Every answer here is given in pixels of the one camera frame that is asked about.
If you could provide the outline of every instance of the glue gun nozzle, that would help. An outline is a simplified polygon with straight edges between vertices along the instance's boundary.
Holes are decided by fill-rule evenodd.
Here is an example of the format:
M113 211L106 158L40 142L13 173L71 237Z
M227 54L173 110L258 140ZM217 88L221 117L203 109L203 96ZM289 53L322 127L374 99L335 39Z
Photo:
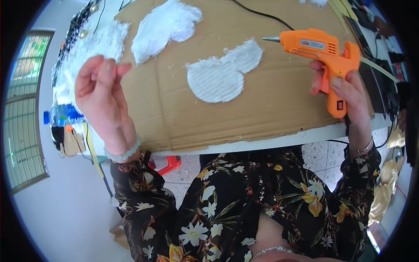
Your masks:
M263 37L262 40L272 41L272 42L277 42L277 43L281 42L280 39L279 39L279 36Z

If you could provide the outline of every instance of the white fabric cutout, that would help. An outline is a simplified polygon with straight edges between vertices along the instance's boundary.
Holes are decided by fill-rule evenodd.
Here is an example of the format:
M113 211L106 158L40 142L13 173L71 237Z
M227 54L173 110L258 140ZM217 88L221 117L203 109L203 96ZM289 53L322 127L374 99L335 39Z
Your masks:
M305 0L298 0L298 2L300 4L304 4ZM316 4L319 7L323 7L327 4L327 0L308 0L308 2L311 3L311 4Z
M202 19L199 8L179 0L168 0L151 10L138 27L131 52L135 62L142 64L150 56L156 57L171 41L182 42L195 33L195 23Z
M187 64L188 84L198 99L207 103L230 101L243 90L244 76L256 68L263 50L254 39L233 50L224 49L222 58L210 57Z
M128 29L129 23L110 21L95 34L89 32L85 38L78 39L68 53L68 59L61 64L54 90L55 99L66 104L69 101L80 112L74 95L74 84L78 72L89 58L99 54L105 58L113 58L118 63L124 51Z

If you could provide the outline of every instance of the floral blouse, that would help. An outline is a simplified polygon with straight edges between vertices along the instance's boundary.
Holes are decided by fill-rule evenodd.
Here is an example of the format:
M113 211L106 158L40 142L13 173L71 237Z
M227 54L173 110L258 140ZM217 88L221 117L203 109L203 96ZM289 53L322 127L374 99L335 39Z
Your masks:
M260 212L280 223L293 250L312 258L353 261L367 242L368 213L380 173L373 149L351 160L329 188L302 168L293 150L243 160L222 153L195 178L176 209L164 178L149 168L150 153L127 164L112 163L116 198L132 258L157 262L249 262Z

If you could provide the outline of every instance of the hand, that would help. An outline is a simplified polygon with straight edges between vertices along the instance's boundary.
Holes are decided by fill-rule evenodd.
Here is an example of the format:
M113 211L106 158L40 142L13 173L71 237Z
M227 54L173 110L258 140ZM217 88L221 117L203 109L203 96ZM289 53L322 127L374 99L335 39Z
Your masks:
M136 142L134 122L128 115L121 78L131 64L95 56L82 66L75 82L78 108L114 155L125 154Z
M318 60L311 61L310 68L316 70L313 80L313 86L310 94L316 95L320 90L324 70L322 66L324 63ZM346 74L345 80L340 78L333 78L330 83L330 88L333 89L336 95L345 99L347 102L349 125L349 143L351 147L356 150L364 149L368 146L371 140L371 126L370 116L368 113L367 99L365 97L364 87L362 86L361 78L355 71L349 71ZM351 151L351 157L358 155Z
M402 132L406 130L406 113L407 113L407 110L403 109L400 111L400 113L397 116L397 124Z

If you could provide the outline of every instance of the cardboard scrap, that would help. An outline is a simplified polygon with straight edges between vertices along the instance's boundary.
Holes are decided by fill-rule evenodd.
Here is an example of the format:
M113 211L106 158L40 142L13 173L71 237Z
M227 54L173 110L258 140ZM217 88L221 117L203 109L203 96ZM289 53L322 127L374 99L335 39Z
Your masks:
M164 2L135 1L115 16L115 20L131 23L121 62L135 65L130 50L139 23L154 6ZM192 150L279 137L339 121L328 113L326 98L309 94L314 76L308 67L310 60L284 52L281 44L262 40L288 30L286 26L250 13L233 1L182 2L202 10L202 21L196 24L195 34L184 42L169 43L156 59L134 66L122 79L129 114L142 138L143 149ZM279 17L296 30L324 30L338 38L340 52L344 41L357 42L353 34L345 32L330 5L320 9L298 1L240 2ZM197 101L188 86L184 65L222 57L224 48L233 49L251 37L265 51L258 67L244 75L243 92L226 103Z

